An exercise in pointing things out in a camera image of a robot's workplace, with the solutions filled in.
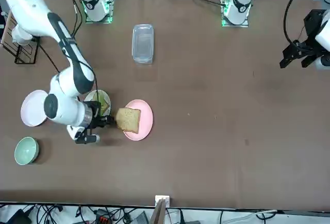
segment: pink plate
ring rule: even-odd
[[[21,107],[21,118],[25,125],[34,127],[46,120],[47,116],[43,109],[43,102],[47,96],[47,92],[36,90],[24,99]]]
[[[131,109],[141,110],[141,117],[139,123],[139,133],[135,134],[133,132],[124,131],[124,134],[128,139],[131,140],[143,140],[150,133],[151,128],[153,126],[153,122],[154,122],[153,111],[151,110],[147,102],[140,99],[135,99],[133,101],[130,101],[126,105],[126,107]]]

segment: green vegetable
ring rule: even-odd
[[[95,92],[92,101],[97,101],[97,94]],[[104,94],[102,92],[98,92],[98,101],[101,103],[101,116],[104,114],[104,112],[109,108],[109,104],[105,101]]]

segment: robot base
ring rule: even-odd
[[[112,20],[113,20],[113,5],[114,5],[114,0],[108,0],[107,3],[105,3],[105,9],[107,11],[109,11],[108,14],[105,15],[105,17],[98,21],[98,22],[94,22],[92,21],[86,12],[86,6],[84,5],[84,3],[81,1],[82,7],[84,8],[85,14],[86,14],[86,24],[93,24],[93,23],[101,23],[101,24],[111,24]]]
[[[244,23],[242,23],[240,25],[232,24],[225,16],[225,13],[228,11],[228,6],[230,4],[230,0],[221,0],[221,3],[226,5],[226,7],[221,6],[221,26],[222,27],[244,27],[244,28],[249,27],[249,20],[248,20],[249,13],[246,16]]]

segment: black metal rack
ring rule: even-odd
[[[11,12],[3,15],[6,22],[1,38],[0,47],[3,47],[8,53],[10,53],[15,59],[15,64],[19,65],[33,65],[36,63],[40,37],[34,37],[30,44],[22,46],[15,42],[12,42],[12,29],[17,25],[15,18]]]

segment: plate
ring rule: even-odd
[[[21,119],[26,126],[35,127],[47,119],[43,108],[47,96],[43,90],[35,90],[26,96],[21,107]]]
[[[146,101],[141,99],[136,99],[129,102],[126,105],[127,108],[139,109],[141,110],[140,123],[139,123],[139,133],[135,134],[133,132],[124,131],[124,134],[128,139],[131,140],[143,140],[150,133],[151,128],[153,127],[154,116],[153,111]]]
[[[103,113],[103,115],[102,115],[102,116],[104,117],[104,116],[107,116],[107,115],[110,114],[110,111],[111,111],[111,101],[110,101],[110,97],[109,97],[109,95],[108,95],[105,91],[103,91],[103,90],[98,90],[98,93],[100,93],[100,92],[103,94],[105,102],[107,102],[107,103],[109,104],[109,108],[107,108],[106,111],[105,111],[105,112]],[[91,101],[91,100],[93,99],[93,97],[94,97],[94,94],[96,94],[96,90],[91,91],[91,92],[85,97],[85,100],[84,100],[84,101]]]

